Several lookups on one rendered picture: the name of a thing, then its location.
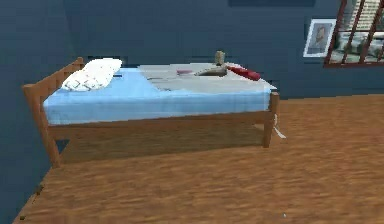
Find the grey blanket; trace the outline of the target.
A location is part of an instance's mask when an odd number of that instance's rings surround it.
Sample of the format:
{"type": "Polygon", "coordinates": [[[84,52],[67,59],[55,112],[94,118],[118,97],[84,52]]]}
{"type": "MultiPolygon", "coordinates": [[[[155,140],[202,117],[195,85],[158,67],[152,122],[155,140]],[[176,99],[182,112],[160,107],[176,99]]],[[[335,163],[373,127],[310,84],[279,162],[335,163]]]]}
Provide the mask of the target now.
{"type": "Polygon", "coordinates": [[[188,63],[166,65],[140,65],[138,69],[154,86],[164,90],[186,90],[198,93],[228,93],[244,91],[276,90],[263,79],[252,81],[232,71],[226,76],[195,76],[196,72],[214,68],[211,63],[188,63]],[[192,70],[193,74],[177,75],[176,70],[192,70]]]}

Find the wooden bed with blue mattress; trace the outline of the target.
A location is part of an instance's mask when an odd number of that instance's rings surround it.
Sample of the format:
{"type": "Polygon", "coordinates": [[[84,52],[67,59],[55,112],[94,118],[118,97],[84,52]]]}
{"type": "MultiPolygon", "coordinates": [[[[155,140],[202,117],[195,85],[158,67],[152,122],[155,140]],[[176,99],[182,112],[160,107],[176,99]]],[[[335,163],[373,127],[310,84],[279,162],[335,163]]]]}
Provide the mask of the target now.
{"type": "Polygon", "coordinates": [[[82,136],[136,134],[140,142],[158,136],[179,138],[184,131],[235,130],[240,125],[261,130],[263,147],[269,147],[278,132],[280,95],[267,92],[198,93],[164,90],[154,86],[141,71],[123,65],[110,84],[93,91],[67,91],[62,83],[88,62],[77,58],[55,73],[23,87],[53,167],[59,167],[60,140],[82,136]]]}

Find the dark grey flat object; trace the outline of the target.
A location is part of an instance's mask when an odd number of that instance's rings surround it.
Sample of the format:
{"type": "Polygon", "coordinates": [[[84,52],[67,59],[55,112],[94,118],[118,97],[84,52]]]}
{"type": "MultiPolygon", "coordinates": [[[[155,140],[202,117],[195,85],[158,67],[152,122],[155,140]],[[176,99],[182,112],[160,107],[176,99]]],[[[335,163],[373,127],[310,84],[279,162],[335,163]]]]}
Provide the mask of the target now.
{"type": "Polygon", "coordinates": [[[226,67],[214,67],[214,68],[208,68],[201,70],[199,72],[195,73],[195,76],[218,76],[223,77],[227,75],[227,68],[226,67]]]}

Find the red cylinder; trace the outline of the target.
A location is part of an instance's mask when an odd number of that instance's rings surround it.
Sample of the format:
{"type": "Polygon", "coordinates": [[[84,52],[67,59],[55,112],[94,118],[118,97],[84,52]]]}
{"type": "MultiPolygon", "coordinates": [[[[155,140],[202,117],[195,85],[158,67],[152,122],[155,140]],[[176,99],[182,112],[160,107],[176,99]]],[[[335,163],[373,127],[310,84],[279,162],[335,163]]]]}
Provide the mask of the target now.
{"type": "Polygon", "coordinates": [[[258,81],[261,78],[260,74],[253,70],[231,66],[228,66],[227,69],[239,76],[242,76],[252,81],[258,81]]]}

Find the white pillow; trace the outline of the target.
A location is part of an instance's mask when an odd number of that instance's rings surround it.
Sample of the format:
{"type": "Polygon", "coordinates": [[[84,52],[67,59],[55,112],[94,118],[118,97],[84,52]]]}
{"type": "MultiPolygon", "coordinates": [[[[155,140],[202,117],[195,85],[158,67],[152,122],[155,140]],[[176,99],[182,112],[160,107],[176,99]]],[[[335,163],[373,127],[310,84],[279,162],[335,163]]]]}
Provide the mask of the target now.
{"type": "Polygon", "coordinates": [[[67,91],[93,91],[107,87],[114,74],[121,68],[122,61],[101,58],[89,61],[81,70],[72,73],[61,85],[67,91]]]}

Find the white framed portrait picture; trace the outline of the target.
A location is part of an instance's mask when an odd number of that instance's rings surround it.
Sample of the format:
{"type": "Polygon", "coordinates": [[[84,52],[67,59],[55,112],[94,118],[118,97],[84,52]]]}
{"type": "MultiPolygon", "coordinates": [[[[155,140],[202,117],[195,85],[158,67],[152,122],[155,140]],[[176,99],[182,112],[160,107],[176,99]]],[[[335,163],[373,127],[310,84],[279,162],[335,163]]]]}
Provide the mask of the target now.
{"type": "Polygon", "coordinates": [[[312,19],[303,51],[306,58],[325,57],[336,25],[335,19],[312,19]]]}

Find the red framed window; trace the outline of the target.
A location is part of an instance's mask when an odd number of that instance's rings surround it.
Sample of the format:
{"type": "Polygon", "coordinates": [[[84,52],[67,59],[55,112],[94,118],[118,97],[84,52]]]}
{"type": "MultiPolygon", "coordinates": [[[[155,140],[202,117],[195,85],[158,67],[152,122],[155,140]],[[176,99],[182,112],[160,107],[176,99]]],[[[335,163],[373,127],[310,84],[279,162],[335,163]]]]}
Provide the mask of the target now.
{"type": "Polygon", "coordinates": [[[340,1],[324,66],[384,66],[384,0],[340,1]]]}

